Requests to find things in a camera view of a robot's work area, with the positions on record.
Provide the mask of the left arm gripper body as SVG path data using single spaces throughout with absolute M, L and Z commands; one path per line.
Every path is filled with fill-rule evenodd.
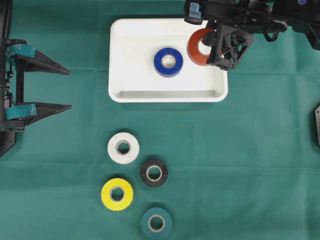
M 16 44 L 26 44 L 25 41 L 19 39 L 8 39 L 7 48 L 11 45 Z M 7 48 L 6 48 L 6 71 L 9 78 L 9 94 L 6 96 L 6 99 L 9 99 L 9 103 L 5 103 L 5 109 L 13 107 L 20 104 L 26 104 L 24 102 L 24 74 L 21 70 L 16 69 L 14 59 L 7 57 Z M 16 132 L 20 131 L 24 126 L 5 126 L 5 132 Z

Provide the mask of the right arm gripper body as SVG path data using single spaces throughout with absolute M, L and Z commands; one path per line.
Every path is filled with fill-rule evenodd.
M 208 27 L 227 25 L 250 34 L 262 34 L 268 42 L 277 40 L 288 24 L 271 16 L 272 0 L 204 0 L 203 19 Z

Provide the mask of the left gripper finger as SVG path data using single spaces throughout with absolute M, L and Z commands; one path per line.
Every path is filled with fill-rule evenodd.
M 5 127 L 26 127 L 72 108 L 69 104 L 23 103 L 4 110 Z
M 22 72 L 45 72 L 70 75 L 71 72 L 35 47 L 14 44 L 7 47 L 7 58 L 13 58 L 16 69 Z

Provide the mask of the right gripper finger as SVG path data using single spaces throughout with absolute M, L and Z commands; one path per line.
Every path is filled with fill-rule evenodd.
M 205 34 L 202 43 L 208 47 L 214 47 L 217 45 L 217 20 L 208 20 L 205 28 L 209 30 L 208 33 Z
M 223 24 L 217 27 L 216 40 L 216 46 L 210 46 L 207 64 L 229 71 L 236 69 L 255 38 L 244 30 Z

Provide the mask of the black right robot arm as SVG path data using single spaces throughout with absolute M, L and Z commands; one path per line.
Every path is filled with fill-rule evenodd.
M 255 34 L 271 43 L 288 27 L 305 34 L 314 50 L 320 49 L 318 0 L 205 0 L 201 4 L 203 18 L 213 28 L 202 39 L 211 48 L 207 65 L 233 70 Z

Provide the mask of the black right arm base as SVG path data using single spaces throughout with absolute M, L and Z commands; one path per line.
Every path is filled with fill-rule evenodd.
M 320 104 L 316 104 L 310 114 L 310 132 L 312 141 L 320 147 Z

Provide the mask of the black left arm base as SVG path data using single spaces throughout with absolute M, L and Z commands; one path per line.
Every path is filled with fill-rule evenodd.
M 7 63 L 7 41 L 11 29 L 11 16 L 13 9 L 12 0 L 0 1 L 0 156 L 2 157 L 14 144 L 15 133 L 5 131 L 5 105 L 9 104 L 7 99 L 9 91 L 9 75 L 6 70 Z

